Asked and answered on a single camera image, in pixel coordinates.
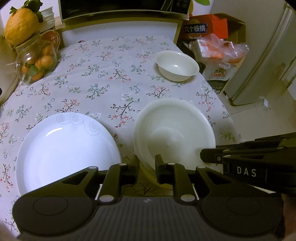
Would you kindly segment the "cream bowl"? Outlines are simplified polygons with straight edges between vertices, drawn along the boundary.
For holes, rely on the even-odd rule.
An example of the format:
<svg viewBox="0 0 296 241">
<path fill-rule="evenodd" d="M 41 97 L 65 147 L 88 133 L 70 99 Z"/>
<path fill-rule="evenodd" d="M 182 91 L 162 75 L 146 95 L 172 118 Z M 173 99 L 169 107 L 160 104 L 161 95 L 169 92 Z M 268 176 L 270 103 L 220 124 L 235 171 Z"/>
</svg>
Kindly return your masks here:
<svg viewBox="0 0 296 241">
<path fill-rule="evenodd" d="M 165 163 L 194 170 L 203 164 L 200 152 L 214 148 L 214 131 L 193 104 L 177 98 L 154 100 L 138 114 L 133 134 L 134 150 L 144 168 L 154 173 L 156 155 Z"/>
<path fill-rule="evenodd" d="M 190 56 L 173 51 L 164 50 L 156 54 L 155 61 L 160 73 L 173 82 L 183 82 L 199 74 L 198 63 Z"/>
</svg>

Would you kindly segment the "white plate with swirls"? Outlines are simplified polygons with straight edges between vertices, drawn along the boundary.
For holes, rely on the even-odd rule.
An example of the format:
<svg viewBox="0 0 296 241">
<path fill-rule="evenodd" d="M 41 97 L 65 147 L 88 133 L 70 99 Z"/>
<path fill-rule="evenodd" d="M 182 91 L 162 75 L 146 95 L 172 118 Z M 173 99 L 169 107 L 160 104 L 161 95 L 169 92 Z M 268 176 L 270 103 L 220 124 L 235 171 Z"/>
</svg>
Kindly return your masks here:
<svg viewBox="0 0 296 241">
<path fill-rule="evenodd" d="M 20 195 L 89 166 L 107 170 L 121 163 L 115 140 L 97 120 L 81 113 L 54 114 L 24 138 L 16 161 Z"/>
</svg>

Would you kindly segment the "white refrigerator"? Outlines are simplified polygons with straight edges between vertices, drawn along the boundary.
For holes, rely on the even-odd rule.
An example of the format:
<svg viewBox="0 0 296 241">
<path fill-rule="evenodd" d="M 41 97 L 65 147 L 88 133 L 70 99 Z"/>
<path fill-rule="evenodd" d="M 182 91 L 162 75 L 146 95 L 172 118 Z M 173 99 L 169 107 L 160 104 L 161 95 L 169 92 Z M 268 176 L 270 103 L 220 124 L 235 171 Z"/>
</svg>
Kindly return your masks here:
<svg viewBox="0 0 296 241">
<path fill-rule="evenodd" d="M 249 53 L 225 92 L 234 106 L 258 102 L 295 61 L 295 10 L 287 1 L 226 1 L 245 22 Z"/>
</svg>

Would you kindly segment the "floral tablecloth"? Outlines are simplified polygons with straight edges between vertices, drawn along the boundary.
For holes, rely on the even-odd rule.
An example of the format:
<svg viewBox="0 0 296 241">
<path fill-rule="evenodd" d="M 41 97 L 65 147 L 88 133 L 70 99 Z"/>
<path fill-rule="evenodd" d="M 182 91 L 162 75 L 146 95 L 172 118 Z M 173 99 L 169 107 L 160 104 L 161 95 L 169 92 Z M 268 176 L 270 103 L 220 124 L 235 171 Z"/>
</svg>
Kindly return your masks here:
<svg viewBox="0 0 296 241">
<path fill-rule="evenodd" d="M 1 223 L 17 235 L 11 209 L 19 198 L 16 157 L 27 133 L 57 113 L 82 113 L 102 123 L 125 163 L 132 160 L 133 129 L 140 110 L 159 98 L 194 104 L 207 118 L 216 144 L 239 141 L 227 109 L 202 75 L 173 83 L 158 71 L 155 55 L 177 50 L 164 36 L 116 37 L 71 45 L 55 71 L 31 85 L 19 84 L 1 107 Z"/>
</svg>

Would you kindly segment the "snack box with logo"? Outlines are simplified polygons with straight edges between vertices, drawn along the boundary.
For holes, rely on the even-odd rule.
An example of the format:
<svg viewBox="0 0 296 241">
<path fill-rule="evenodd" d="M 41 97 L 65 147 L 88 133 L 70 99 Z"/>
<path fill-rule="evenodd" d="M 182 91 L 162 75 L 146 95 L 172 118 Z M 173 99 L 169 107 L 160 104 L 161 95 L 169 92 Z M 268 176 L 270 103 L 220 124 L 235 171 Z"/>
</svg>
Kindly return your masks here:
<svg viewBox="0 0 296 241">
<path fill-rule="evenodd" d="M 206 65 L 203 77 L 215 93 L 220 93 L 236 73 L 236 65 L 225 62 L 214 62 Z"/>
</svg>

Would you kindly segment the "plastic bag with orange packs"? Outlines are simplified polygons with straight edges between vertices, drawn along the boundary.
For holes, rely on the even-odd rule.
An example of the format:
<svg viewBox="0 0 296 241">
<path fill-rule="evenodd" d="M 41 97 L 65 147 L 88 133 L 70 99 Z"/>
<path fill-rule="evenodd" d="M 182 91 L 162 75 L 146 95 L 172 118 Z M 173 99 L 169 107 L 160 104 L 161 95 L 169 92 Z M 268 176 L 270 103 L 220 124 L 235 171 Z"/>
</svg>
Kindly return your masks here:
<svg viewBox="0 0 296 241">
<path fill-rule="evenodd" d="M 239 63 L 249 52 L 245 44 L 234 44 L 219 39 L 215 34 L 199 37 L 191 44 L 191 51 L 202 63 Z"/>
</svg>

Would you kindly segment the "glass jar of small oranges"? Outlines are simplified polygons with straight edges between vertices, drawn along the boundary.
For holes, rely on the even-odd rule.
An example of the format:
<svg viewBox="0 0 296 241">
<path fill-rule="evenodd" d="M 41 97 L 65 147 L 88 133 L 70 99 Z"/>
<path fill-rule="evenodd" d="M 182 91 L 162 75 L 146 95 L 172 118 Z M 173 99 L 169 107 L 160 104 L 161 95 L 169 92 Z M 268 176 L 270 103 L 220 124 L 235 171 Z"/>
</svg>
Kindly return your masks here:
<svg viewBox="0 0 296 241">
<path fill-rule="evenodd" d="M 20 81 L 32 84 L 49 75 L 57 65 L 56 50 L 52 43 L 36 31 L 28 40 L 15 47 L 16 73 Z"/>
</svg>

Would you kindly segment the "orange carton box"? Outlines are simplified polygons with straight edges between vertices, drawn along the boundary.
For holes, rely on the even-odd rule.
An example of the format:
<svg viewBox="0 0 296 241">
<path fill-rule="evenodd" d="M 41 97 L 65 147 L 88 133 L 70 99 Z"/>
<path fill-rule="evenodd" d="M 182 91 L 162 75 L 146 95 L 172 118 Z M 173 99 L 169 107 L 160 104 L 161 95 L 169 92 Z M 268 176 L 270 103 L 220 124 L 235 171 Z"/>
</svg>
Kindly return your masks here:
<svg viewBox="0 0 296 241">
<path fill-rule="evenodd" d="M 245 22 L 223 13 L 190 16 L 188 21 L 183 21 L 179 38 L 196 40 L 210 34 L 235 44 L 244 43 Z"/>
</svg>

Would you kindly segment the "white Changhong air fryer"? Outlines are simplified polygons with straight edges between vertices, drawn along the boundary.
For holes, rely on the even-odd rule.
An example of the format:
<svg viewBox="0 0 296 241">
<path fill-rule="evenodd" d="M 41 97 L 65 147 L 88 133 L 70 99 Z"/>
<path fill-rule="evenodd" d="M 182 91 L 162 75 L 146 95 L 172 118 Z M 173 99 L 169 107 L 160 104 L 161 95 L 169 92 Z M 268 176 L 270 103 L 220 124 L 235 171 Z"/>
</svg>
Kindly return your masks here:
<svg viewBox="0 0 296 241">
<path fill-rule="evenodd" d="M 15 50 L 4 36 L 1 36 L 1 105 L 8 100 L 19 82 L 15 60 Z"/>
</svg>

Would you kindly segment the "black microwave oven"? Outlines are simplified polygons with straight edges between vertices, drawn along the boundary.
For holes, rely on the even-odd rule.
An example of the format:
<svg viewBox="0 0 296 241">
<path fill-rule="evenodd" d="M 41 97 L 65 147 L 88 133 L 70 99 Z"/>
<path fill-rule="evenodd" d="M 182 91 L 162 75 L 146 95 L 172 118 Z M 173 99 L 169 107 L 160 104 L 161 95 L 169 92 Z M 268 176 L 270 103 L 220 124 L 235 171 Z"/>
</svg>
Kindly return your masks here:
<svg viewBox="0 0 296 241">
<path fill-rule="evenodd" d="M 60 0 L 59 8 L 62 20 L 77 16 L 108 13 L 116 11 L 155 11 L 186 16 L 190 1 L 112 1 L 112 0 Z"/>
</svg>

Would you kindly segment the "large orange citrus with leaves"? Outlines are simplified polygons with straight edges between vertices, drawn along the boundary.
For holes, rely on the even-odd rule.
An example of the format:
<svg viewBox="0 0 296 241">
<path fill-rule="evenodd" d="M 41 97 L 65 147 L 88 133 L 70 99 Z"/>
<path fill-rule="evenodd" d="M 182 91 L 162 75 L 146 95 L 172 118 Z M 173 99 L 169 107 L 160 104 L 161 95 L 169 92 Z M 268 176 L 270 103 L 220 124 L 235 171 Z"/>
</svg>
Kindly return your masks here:
<svg viewBox="0 0 296 241">
<path fill-rule="evenodd" d="M 4 29 L 6 41 L 17 46 L 29 39 L 43 23 L 40 0 L 25 1 L 20 8 L 11 7 L 10 17 Z"/>
</svg>

